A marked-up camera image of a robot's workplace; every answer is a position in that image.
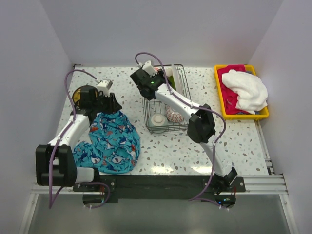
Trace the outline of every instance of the white wall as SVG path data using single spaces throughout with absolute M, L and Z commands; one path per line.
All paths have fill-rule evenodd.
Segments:
M 56 133 L 71 68 L 39 0 L 0 2 L 0 233 L 18 233 L 35 149 Z
M 303 234 L 312 227 L 311 9 L 310 0 L 284 0 L 250 61 L 269 90 L 271 115 L 261 125 Z
M 282 0 L 41 0 L 70 60 L 133 65 L 247 63 Z

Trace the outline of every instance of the green object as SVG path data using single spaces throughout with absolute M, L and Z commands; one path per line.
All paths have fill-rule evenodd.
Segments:
M 174 90 L 176 90 L 174 77 L 173 77 L 173 76 L 169 76 L 169 77 L 168 77 L 168 81 L 171 82 L 171 87 L 172 87 Z

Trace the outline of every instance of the pink object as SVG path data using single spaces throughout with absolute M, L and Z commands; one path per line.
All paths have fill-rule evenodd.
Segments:
M 236 115 L 238 113 L 244 113 L 244 114 L 249 114 L 246 111 L 242 111 L 239 109 L 236 109 L 236 104 L 237 104 L 237 94 L 234 93 L 231 89 L 226 87 L 223 82 L 222 82 L 222 75 L 224 73 L 228 73 L 230 70 L 236 70 L 238 72 L 245 72 L 245 66 L 244 65 L 229 65 L 225 68 L 221 68 L 218 70 L 218 76 L 219 76 L 219 81 L 220 81 L 220 86 L 221 86 L 221 92 L 223 96 L 223 102 L 225 106 L 225 112 L 228 115 Z
M 183 121 L 183 116 L 179 112 L 173 110 L 170 106 L 167 106 L 166 108 L 166 117 L 169 121 L 175 123 Z

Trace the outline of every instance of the white plate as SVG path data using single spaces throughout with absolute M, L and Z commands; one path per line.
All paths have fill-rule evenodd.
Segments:
M 173 64 L 171 65 L 171 69 L 172 69 L 172 74 L 174 76 L 175 90 L 183 95 L 182 82 L 181 82 L 179 72 L 176 69 L 176 66 L 174 66 Z

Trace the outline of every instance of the gray floor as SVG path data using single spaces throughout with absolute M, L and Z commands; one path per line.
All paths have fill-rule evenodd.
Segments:
M 120 200 L 83 208 L 81 195 L 59 195 L 51 210 L 40 195 L 31 234 L 288 234 L 277 195 L 241 195 L 236 205 L 182 200 Z

